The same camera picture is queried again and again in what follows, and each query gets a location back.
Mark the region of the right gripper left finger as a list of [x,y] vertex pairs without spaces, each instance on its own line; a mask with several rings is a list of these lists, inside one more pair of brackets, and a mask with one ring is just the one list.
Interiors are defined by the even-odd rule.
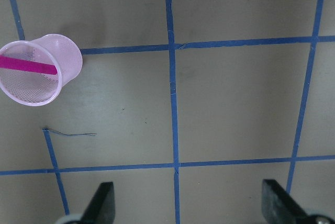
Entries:
[[113,182],[100,183],[97,191],[80,218],[80,223],[114,223],[116,215]]

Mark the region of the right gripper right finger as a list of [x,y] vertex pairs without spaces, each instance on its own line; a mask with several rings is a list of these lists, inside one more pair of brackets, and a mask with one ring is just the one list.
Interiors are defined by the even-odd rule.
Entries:
[[273,179],[262,181],[261,212],[266,223],[318,223]]

